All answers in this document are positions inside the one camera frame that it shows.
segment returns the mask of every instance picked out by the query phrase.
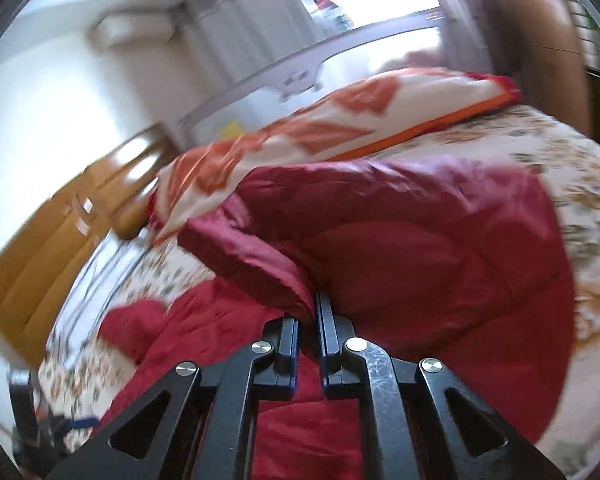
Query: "blue strap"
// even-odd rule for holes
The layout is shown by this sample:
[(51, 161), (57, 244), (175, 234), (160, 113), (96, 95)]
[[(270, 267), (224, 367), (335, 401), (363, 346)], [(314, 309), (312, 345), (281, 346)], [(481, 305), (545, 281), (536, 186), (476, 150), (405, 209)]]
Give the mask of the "blue strap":
[(69, 418), (66, 423), (71, 430), (86, 430), (87, 428), (95, 428), (100, 423), (100, 419), (96, 416), (88, 416), (87, 418)]

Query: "white curtain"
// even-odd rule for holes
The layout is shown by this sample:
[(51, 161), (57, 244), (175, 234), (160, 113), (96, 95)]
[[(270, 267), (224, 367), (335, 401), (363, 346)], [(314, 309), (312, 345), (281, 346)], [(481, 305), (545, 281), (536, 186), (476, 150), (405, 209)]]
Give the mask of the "white curtain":
[(320, 40), (301, 0), (185, 0), (175, 15), (218, 90)]

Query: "white wall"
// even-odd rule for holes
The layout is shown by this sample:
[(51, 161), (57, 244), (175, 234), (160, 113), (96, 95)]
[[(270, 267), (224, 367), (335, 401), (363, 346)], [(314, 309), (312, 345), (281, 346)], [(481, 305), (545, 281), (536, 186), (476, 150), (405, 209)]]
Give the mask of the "white wall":
[[(0, 249), (38, 206), (138, 131), (206, 98), (179, 40), (98, 52), (63, 36), (0, 64)], [(0, 342), (0, 421), (13, 424)], [(8, 446), (8, 439), (2, 439)]]

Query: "floral bedsheet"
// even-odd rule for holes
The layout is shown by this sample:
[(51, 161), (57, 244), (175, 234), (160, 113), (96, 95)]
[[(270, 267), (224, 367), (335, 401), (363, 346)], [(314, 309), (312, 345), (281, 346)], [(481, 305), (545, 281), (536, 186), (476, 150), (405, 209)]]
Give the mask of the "floral bedsheet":
[[(537, 443), (562, 471), (584, 478), (600, 459), (600, 146), (534, 108), (515, 106), (375, 153), (373, 158), (422, 159), (448, 153), (488, 162), (523, 164), (541, 175), (552, 195), (576, 281), (576, 336), (562, 399)], [(151, 251), (119, 295), (173, 299), (211, 271), (173, 242)], [(56, 412), (102, 416), (134, 373), (114, 349), (93, 341), (75, 370), (53, 362), (40, 382)], [(87, 431), (68, 437), (73, 449)]]
[[(164, 303), (165, 310), (185, 290), (214, 276), (198, 259), (167, 240), (140, 260), (122, 283), (112, 308), (123, 308), (141, 298)], [(40, 387), (54, 413), (68, 418), (101, 418), (111, 402), (136, 372), (136, 366), (115, 348), (94, 338), (80, 352), (75, 367), (65, 368), (48, 357), (38, 370)], [(70, 451), (81, 446), (91, 430), (69, 432)]]
[(528, 166), (554, 199), (575, 277), (576, 334), (560, 405), (536, 446), (570, 479), (585, 478), (600, 460), (600, 145), (521, 105), (373, 157), (443, 153)]

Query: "black metal bracket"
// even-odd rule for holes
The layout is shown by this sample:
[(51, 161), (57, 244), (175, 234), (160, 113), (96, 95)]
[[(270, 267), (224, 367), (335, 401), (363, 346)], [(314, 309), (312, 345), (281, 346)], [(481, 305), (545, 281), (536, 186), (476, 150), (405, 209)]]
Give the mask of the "black metal bracket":
[(13, 458), (19, 467), (44, 478), (58, 462), (69, 455), (63, 442), (69, 429), (64, 416), (49, 413), (38, 420), (34, 406), (34, 390), (30, 370), (11, 371), (9, 396), (15, 421)]
[[(326, 397), (360, 403), (365, 480), (564, 480), (438, 359), (392, 358), (325, 294), (316, 311)], [(48, 480), (248, 479), (258, 402), (293, 396), (298, 331), (285, 316), (227, 361), (180, 363)]]
[(316, 295), (330, 399), (357, 397), (366, 480), (564, 480), (560, 470), (442, 362), (390, 357)]
[(181, 362), (47, 479), (248, 478), (258, 401), (292, 398), (298, 341), (298, 321), (284, 316), (227, 361)]

